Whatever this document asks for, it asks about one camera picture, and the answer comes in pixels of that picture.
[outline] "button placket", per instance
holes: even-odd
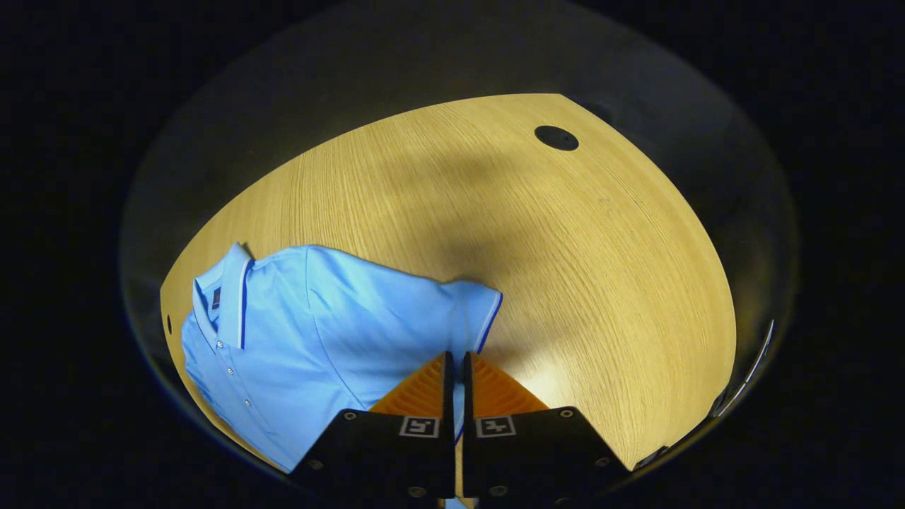
[[[239,373],[236,371],[233,366],[235,363],[233,362],[233,350],[228,345],[223,349],[224,355],[218,356],[222,359],[223,365],[226,369],[226,372],[231,376],[229,377],[230,382],[232,382],[233,389],[236,392],[236,396],[238,396],[239,400],[248,408],[248,411],[252,412],[255,420],[258,421],[259,426],[261,426],[266,432],[273,433],[270,424],[264,419],[264,416],[258,410],[257,405],[254,404],[254,399],[245,389],[244,384],[242,383],[242,378]]]

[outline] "shirt sleeve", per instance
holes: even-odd
[[[482,284],[439,284],[333,249],[312,246],[308,298],[337,374],[363,408],[444,351],[461,373],[480,351],[502,294]]]

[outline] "polo shirt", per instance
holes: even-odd
[[[368,410],[444,351],[480,352],[502,294],[440,284],[304,245],[253,260],[238,244],[195,278],[186,372],[220,418],[291,471],[343,408]],[[464,391],[454,391],[461,434]]]

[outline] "wooden table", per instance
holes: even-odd
[[[579,147],[541,143],[541,125]],[[325,245],[499,289],[482,356],[550,407],[580,408],[629,468],[698,425],[732,370],[729,284],[700,221],[640,150],[557,94],[438,104],[350,131],[198,232],[160,290],[167,343],[195,403],[260,456],[205,404],[181,347],[193,278],[234,242],[256,259]]]

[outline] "dark background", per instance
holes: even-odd
[[[20,426],[8,434],[11,507],[299,505],[170,406],[130,340],[115,246],[130,178],[166,119],[326,4],[71,3],[2,16],[4,205],[8,233],[24,234],[7,237],[6,341],[25,349],[7,371]],[[738,102],[788,171],[803,236],[803,291],[771,372],[723,426],[607,502],[900,504],[900,425],[886,431],[901,401],[902,333],[887,329],[901,301],[901,5],[583,4]]]

